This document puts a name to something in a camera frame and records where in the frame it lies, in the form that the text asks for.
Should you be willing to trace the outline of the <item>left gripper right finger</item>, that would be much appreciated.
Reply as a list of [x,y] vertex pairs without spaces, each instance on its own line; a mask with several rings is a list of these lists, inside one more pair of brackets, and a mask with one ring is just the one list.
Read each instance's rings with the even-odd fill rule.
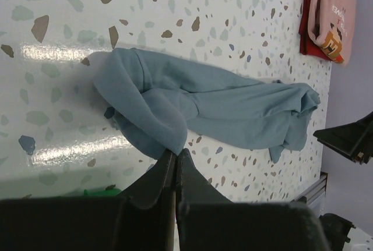
[[329,250],[320,221],[299,202],[234,203],[178,156],[177,226],[181,250]]

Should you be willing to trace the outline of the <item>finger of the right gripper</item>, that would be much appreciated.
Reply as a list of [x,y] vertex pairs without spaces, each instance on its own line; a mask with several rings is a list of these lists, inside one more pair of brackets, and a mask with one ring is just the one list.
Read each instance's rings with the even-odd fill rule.
[[372,112],[350,124],[316,130],[313,136],[354,163],[368,163],[372,158]]

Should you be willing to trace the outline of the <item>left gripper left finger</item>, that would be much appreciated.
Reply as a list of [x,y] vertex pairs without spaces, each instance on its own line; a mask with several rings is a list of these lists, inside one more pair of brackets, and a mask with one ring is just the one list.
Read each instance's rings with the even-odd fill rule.
[[176,155],[115,196],[1,201],[2,250],[173,250]]

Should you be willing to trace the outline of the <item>blue t-shirt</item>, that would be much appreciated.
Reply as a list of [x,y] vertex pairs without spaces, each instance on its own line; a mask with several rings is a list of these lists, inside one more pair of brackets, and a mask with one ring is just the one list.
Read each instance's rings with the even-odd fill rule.
[[114,49],[93,84],[125,138],[154,159],[180,154],[189,131],[273,162],[307,141],[319,94],[305,83],[263,82],[215,66],[137,48]]

